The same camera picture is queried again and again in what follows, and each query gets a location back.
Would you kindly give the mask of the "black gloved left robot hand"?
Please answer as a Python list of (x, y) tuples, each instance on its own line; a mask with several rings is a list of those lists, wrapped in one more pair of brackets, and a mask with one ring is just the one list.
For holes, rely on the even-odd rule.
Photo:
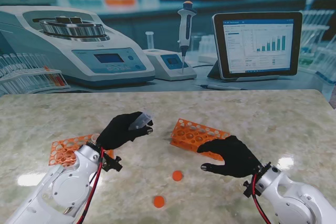
[(128, 141), (133, 142), (137, 137), (149, 135), (153, 132), (152, 120), (142, 128), (129, 130), (130, 125), (142, 114), (133, 112), (130, 114), (120, 114), (114, 117), (107, 127), (100, 133), (96, 144), (104, 150), (114, 150)]

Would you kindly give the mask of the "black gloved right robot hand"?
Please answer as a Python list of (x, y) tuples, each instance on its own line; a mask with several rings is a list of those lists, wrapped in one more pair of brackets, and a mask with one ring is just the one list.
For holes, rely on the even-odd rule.
[(201, 170), (214, 174), (243, 178), (255, 174), (257, 169), (262, 167), (261, 162), (251, 150), (234, 135), (223, 140), (208, 141), (200, 145), (197, 152), (212, 152), (223, 158), (224, 165), (210, 163), (201, 165)]

